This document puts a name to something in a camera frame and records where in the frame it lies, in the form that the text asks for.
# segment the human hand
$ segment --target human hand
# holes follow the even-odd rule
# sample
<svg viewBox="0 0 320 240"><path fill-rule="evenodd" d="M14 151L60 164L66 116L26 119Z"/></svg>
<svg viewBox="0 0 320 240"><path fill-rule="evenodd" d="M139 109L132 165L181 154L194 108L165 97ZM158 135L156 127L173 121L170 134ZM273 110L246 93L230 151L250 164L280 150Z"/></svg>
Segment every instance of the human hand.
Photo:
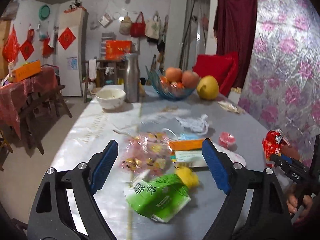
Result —
<svg viewBox="0 0 320 240"><path fill-rule="evenodd" d="M302 211L296 222L302 221L309 214L312 204L312 198L309 195L304 195L303 205L305 209L304 211ZM289 194L289 197L287 199L287 205L290 215L295 214L297 212L298 200L294 194Z"/></svg>

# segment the silver screw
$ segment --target silver screw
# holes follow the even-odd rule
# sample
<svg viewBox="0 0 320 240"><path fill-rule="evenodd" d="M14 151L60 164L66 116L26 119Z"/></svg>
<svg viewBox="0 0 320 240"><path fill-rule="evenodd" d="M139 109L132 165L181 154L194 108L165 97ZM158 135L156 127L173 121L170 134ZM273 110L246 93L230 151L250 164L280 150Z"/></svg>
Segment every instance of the silver screw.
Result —
<svg viewBox="0 0 320 240"><path fill-rule="evenodd" d="M272 173L273 173L273 170L272 170L272 169L270 169L270 168L266 168L266 173L268 173L268 174L272 174Z"/></svg>
<svg viewBox="0 0 320 240"><path fill-rule="evenodd" d="M49 169L47 170L47 173L48 173L48 174L54 173L54 168L49 168Z"/></svg>
<svg viewBox="0 0 320 240"><path fill-rule="evenodd" d="M242 168L242 165L240 163L234 163L233 164L233 167L236 169L236 170L239 170Z"/></svg>
<svg viewBox="0 0 320 240"><path fill-rule="evenodd" d="M87 167L87 164L86 164L86 163L80 163L80 164L78 165L78 168L81 169L81 170L85 169L86 167Z"/></svg>

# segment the green tissue pack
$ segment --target green tissue pack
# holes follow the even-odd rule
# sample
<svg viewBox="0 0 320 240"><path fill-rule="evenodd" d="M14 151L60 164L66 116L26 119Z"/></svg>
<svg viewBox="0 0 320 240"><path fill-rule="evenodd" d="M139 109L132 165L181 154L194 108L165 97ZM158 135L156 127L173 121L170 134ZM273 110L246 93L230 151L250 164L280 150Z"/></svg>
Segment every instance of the green tissue pack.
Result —
<svg viewBox="0 0 320 240"><path fill-rule="evenodd" d="M138 214L167 223L189 201L188 188L176 174L163 175L145 182L136 180L125 198Z"/></svg>

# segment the maroon curtain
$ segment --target maroon curtain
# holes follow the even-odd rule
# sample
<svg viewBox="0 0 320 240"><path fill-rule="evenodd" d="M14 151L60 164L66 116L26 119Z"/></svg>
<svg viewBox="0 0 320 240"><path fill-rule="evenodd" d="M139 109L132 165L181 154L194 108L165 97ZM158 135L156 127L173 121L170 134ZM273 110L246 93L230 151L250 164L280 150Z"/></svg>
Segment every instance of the maroon curtain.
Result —
<svg viewBox="0 0 320 240"><path fill-rule="evenodd" d="M239 54L239 73L232 87L243 87L250 64L257 21L257 0L218 0L213 29L217 54Z"/></svg>

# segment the purple curtain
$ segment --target purple curtain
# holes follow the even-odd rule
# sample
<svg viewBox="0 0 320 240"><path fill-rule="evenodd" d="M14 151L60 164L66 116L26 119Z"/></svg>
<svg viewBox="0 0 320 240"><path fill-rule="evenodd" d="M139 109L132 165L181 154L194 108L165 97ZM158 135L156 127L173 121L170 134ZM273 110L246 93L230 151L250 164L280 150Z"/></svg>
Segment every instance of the purple curtain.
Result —
<svg viewBox="0 0 320 240"><path fill-rule="evenodd" d="M320 133L320 17L309 0L258 0L251 63L239 106L280 128L310 165Z"/></svg>
<svg viewBox="0 0 320 240"><path fill-rule="evenodd" d="M243 87L252 53L257 21L257 0L218 0L214 31L217 54L239 54L239 73L232 87Z"/></svg>

